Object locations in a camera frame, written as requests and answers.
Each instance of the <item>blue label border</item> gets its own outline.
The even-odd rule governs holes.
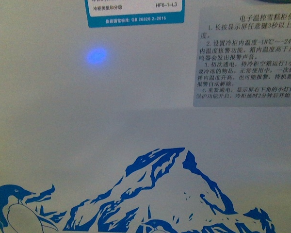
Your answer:
[[[120,16],[101,16],[91,17],[88,8],[88,1],[85,0],[85,8],[87,14],[87,23],[90,28],[102,28],[102,27],[119,27],[119,26],[136,26],[136,25],[153,25],[153,24],[172,24],[183,23],[185,18],[185,0],[182,0],[182,10],[180,12],[168,12],[168,13],[149,13],[149,14],[136,14],[136,15],[120,15]],[[153,21],[139,21],[139,18],[154,18],[166,17],[166,20],[153,20]],[[120,23],[107,23],[110,19],[124,19],[129,21]]]

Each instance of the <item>instruction sticker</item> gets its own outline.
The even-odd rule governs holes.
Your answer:
[[[183,23],[185,0],[85,0],[88,26]]]
[[[291,4],[201,11],[194,106],[291,106]]]

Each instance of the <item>blue penguin illustration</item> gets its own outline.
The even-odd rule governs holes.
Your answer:
[[[22,200],[35,193],[24,188],[7,184],[0,187],[0,229],[4,233],[4,228],[11,227],[15,233],[43,233],[43,227],[50,227],[58,231],[54,224],[41,216],[38,216],[30,208],[22,203]],[[17,203],[10,203],[9,198],[15,197]]]
[[[164,220],[152,219],[142,225],[149,226],[153,229],[150,233],[178,233],[173,227]]]

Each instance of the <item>blue led light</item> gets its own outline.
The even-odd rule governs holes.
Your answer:
[[[104,48],[96,48],[88,52],[87,62],[89,64],[99,64],[102,63],[107,56],[107,52]]]

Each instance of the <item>mountain illustration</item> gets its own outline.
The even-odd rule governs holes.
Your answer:
[[[64,231],[275,233],[259,208],[238,213],[185,148],[139,156],[106,193],[70,211]]]

